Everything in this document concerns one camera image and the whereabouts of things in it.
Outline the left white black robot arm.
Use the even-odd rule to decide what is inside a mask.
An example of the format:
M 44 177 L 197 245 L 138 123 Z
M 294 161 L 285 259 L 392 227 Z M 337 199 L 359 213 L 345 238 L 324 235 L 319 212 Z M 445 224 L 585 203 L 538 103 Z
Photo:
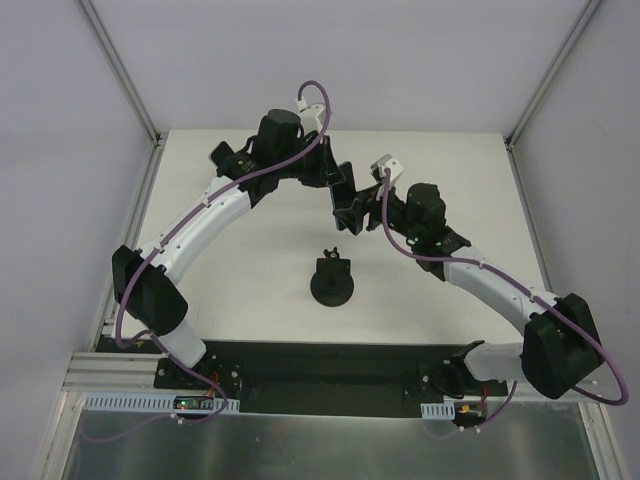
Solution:
M 254 208 L 279 183 L 295 179 L 311 188 L 344 179 L 326 134 L 323 103 L 297 103 L 294 112 L 272 109 L 255 135 L 235 151 L 221 142 L 210 154 L 216 175 L 199 198 L 143 246 L 119 247 L 112 256 L 117 316 L 140 321 L 148 335 L 178 359 L 176 375 L 188 388 L 204 387 L 211 365 L 206 346 L 188 323 L 188 302 L 178 285 L 190 265 L 232 222 Z

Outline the black round-base clamp phone stand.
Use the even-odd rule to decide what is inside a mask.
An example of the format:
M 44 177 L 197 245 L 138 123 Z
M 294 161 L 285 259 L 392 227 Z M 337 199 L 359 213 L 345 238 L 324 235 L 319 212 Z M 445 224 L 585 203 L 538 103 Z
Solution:
M 310 291 L 313 298 L 326 307 L 346 304 L 354 293 L 351 260 L 342 258 L 338 248 L 325 249 L 316 259 L 316 269 L 311 277 Z

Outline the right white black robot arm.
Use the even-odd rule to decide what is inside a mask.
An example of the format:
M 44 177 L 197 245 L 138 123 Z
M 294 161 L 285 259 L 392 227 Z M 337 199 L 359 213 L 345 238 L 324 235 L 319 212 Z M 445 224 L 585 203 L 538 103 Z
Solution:
M 471 242 L 446 223 L 446 204 L 434 184 L 412 185 L 405 199 L 382 195 L 378 185 L 358 191 L 331 189 L 339 229 L 357 235 L 387 225 L 403 236 L 420 267 L 455 285 L 505 318 L 522 336 L 519 343 L 474 341 L 450 360 L 450 382 L 473 394 L 485 381 L 526 381 L 558 399 L 598 369 L 603 358 L 588 304 L 576 294 L 534 292 L 490 266 Z

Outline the black smartphone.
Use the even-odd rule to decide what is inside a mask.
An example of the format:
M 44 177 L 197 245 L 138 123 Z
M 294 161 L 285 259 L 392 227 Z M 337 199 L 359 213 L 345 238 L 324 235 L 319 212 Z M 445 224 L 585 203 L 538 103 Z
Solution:
M 331 187 L 331 200 L 333 210 L 350 208 L 356 195 L 353 165 L 344 162 L 338 166 L 344 175 L 344 181 Z
M 209 159 L 216 167 L 220 167 L 233 154 L 234 150 L 231 146 L 226 141 L 222 141 L 211 151 Z

